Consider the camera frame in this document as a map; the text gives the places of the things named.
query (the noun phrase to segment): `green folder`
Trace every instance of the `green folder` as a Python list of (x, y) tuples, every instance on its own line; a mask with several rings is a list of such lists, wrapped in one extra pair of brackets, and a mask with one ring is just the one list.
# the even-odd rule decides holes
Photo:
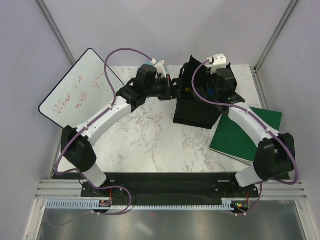
[[(268, 125), (279, 130), (282, 118), (281, 112), (255, 107), (251, 107), (251, 109)], [(253, 164), (257, 152), (256, 145), (245, 131), (224, 114), (221, 116), (210, 149), (248, 165)]]

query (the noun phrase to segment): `table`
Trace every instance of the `table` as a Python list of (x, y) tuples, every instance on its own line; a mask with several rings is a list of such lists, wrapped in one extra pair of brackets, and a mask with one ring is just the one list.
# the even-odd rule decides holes
[[(177, 78), (182, 66), (169, 66)], [(124, 82), (134, 78), (137, 66), (112, 67)], [(237, 93), (249, 106), (261, 108), (249, 65), (232, 65)], [(211, 151), (212, 130), (173, 123), (176, 100), (149, 98), (135, 112), (117, 122), (95, 144), (97, 164), (104, 172), (239, 172), (248, 167)], [(58, 170), (74, 168), (62, 159)]]

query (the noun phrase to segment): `marble table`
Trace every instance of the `marble table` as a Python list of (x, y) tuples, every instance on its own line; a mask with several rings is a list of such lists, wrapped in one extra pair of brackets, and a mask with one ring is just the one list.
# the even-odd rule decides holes
[[(170, 66), (171, 78), (182, 66)], [(261, 108), (249, 65), (232, 65), (237, 92), (249, 106)], [(134, 78), (137, 66), (112, 67), (124, 82)], [(238, 172), (248, 167), (209, 149), (212, 130), (173, 123), (176, 100), (147, 99), (134, 113), (116, 123), (95, 144), (97, 164), (104, 172)], [(73, 168), (62, 159), (59, 171)]]

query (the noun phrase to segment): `reflective gray floor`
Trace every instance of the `reflective gray floor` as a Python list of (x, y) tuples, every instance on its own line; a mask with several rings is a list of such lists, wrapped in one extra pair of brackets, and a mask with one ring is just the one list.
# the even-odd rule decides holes
[[(46, 210), (52, 224), (86, 210)], [(39, 240), (304, 240), (293, 202), (259, 202), (248, 216), (220, 211), (133, 210), (119, 216), (87, 215), (59, 228), (42, 224)]]

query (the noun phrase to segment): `robotic arm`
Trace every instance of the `robotic arm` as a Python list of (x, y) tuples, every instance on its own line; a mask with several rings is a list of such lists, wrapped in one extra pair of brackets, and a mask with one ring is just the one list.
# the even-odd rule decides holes
[[(218, 54), (213, 58), (216, 60), (211, 59), (212, 67), (210, 71), (207, 71), (206, 81), (213, 91), (214, 102), (233, 104), (246, 110), (235, 107), (218, 107), (223, 114), (236, 122), (257, 146), (253, 166), (238, 172), (235, 178), (231, 179), (231, 184), (235, 188), (243, 188), (291, 172), (293, 164), (290, 158), (268, 131), (280, 138), (294, 156), (293, 137), (289, 133), (281, 134), (252, 112), (245, 100), (235, 92), (237, 81), (230, 64), (227, 65), (226, 57)], [(107, 179), (96, 164), (97, 157), (92, 148), (98, 139), (116, 122), (143, 105), (147, 98), (157, 97), (161, 101), (166, 101), (180, 97), (179, 88), (173, 84), (170, 75), (167, 74), (166, 62), (163, 60), (154, 66), (142, 65), (137, 71), (136, 78), (131, 79), (116, 95), (114, 107), (108, 105), (77, 128), (67, 126), (62, 131), (61, 150), (77, 134), (77, 129), (83, 127), (87, 129), (75, 140), (64, 156), (97, 187), (100, 187)], [(87, 124), (107, 108), (111, 108), (108, 114), (102, 116), (88, 128)], [(249, 111), (251, 115), (255, 115), (256, 119), (248, 114)], [(257, 119), (268, 127), (268, 131), (258, 123)]]

